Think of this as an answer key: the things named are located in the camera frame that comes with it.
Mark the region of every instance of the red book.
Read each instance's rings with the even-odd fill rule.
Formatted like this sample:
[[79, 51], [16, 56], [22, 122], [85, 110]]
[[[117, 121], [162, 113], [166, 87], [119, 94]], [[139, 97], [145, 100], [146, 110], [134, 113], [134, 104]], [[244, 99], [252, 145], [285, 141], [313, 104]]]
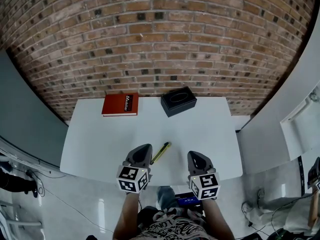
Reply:
[[138, 93], [109, 94], [104, 98], [102, 115], [104, 117], [138, 115]]

